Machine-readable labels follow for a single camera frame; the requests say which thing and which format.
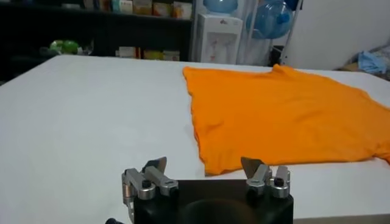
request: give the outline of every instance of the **blue water jug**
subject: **blue water jug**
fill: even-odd
[[[252,13],[246,19],[246,29],[249,32]],[[267,0],[257,8],[252,38],[276,39],[290,30],[293,11],[283,0]]]
[[[237,0],[203,0],[203,5],[213,13],[232,14],[238,7]]]

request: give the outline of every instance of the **white tabletop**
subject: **white tabletop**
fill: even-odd
[[[61,56],[0,87],[0,223],[128,223],[121,173],[168,157],[167,176],[203,179],[184,66],[202,63]],[[390,83],[312,71],[390,106]],[[289,166],[294,218],[390,214],[390,166]],[[213,178],[244,178],[242,170]]]

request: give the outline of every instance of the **green object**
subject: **green object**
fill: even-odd
[[[66,40],[62,46],[62,52],[64,54],[77,54],[77,48],[79,48],[79,44],[71,40]]]
[[[50,50],[55,50],[61,54],[77,54],[79,44],[72,40],[55,40],[50,44]]]
[[[62,40],[55,40],[53,43],[50,44],[50,50],[55,50],[58,52],[62,51],[63,41]]]

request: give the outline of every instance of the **black shelf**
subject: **black shelf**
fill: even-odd
[[[120,46],[133,46],[180,51],[180,61],[189,60],[193,19],[60,7],[61,2],[80,0],[69,1],[51,0],[51,5],[0,2],[0,60],[8,63],[0,68],[0,75],[16,72],[18,65],[13,64],[20,60],[15,57],[47,60],[39,56],[39,48],[54,40],[74,40],[82,46],[93,40],[95,56],[114,57]],[[195,1],[184,1],[193,3],[194,14]]]

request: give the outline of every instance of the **screw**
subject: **screw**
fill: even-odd
[[[285,185],[285,181],[278,177],[278,178],[275,178],[274,179],[274,185],[277,186],[277,187],[283,187],[283,185]]]
[[[150,180],[143,180],[142,181],[142,188],[149,188],[152,186],[152,182]]]

